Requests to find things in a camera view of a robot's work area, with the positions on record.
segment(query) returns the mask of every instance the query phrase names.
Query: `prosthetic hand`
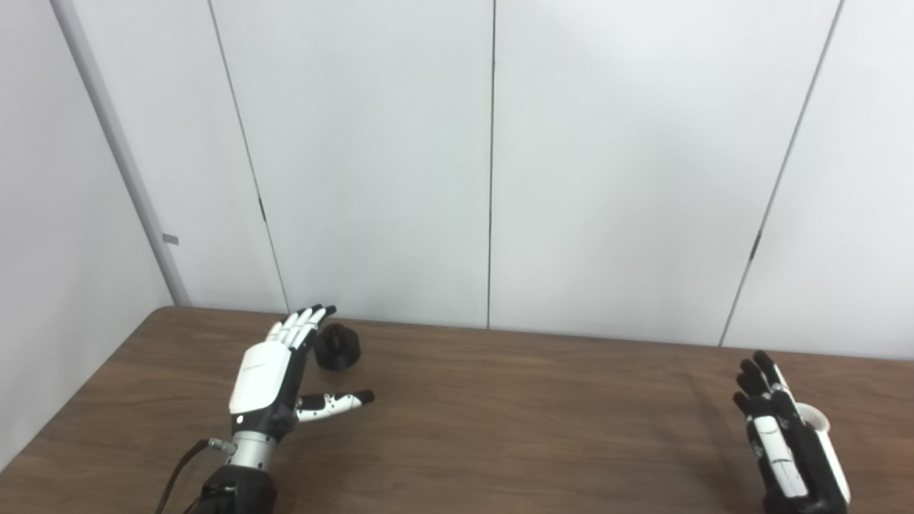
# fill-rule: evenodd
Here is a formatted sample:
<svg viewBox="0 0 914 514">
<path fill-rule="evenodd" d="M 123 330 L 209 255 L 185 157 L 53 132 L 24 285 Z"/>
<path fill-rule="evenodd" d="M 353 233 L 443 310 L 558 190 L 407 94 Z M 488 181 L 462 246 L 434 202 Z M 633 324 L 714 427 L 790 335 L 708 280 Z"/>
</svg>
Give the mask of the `prosthetic hand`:
<svg viewBox="0 0 914 514">
<path fill-rule="evenodd" d="M 333 306 L 315 305 L 292 313 L 245 352 L 228 402 L 233 440 L 208 440 L 228 454 L 225 465 L 207 480 L 200 498 L 186 512 L 270 514 L 276 491 L 268 470 L 282 438 L 298 423 L 351 411 L 375 399 L 371 390 L 298 396 L 317 328 L 334 312 Z"/>
<path fill-rule="evenodd" d="M 846 514 L 850 502 L 841 463 L 822 412 L 793 400 L 781 371 L 763 351 L 739 367 L 733 401 L 746 415 L 749 443 L 765 482 L 766 514 Z"/>
</svg>

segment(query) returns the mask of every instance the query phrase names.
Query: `brown table surface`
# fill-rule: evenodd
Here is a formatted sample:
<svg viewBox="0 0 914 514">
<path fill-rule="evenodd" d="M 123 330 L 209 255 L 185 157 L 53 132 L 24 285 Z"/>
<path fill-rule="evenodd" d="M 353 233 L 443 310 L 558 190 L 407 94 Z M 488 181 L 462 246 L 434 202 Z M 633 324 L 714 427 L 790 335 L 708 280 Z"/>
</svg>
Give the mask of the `brown table surface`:
<svg viewBox="0 0 914 514">
<path fill-rule="evenodd" d="M 277 315 L 153 313 L 0 474 L 0 511 L 152 513 L 176 460 L 229 437 L 244 350 Z M 352 321 L 361 361 L 303 391 L 372 388 L 301 425 L 272 466 L 276 512 L 760 512 L 730 402 L 747 350 Z M 914 362 L 772 354 L 825 411 L 852 512 L 914 512 Z M 221 463 L 178 479 L 181 512 Z"/>
</svg>

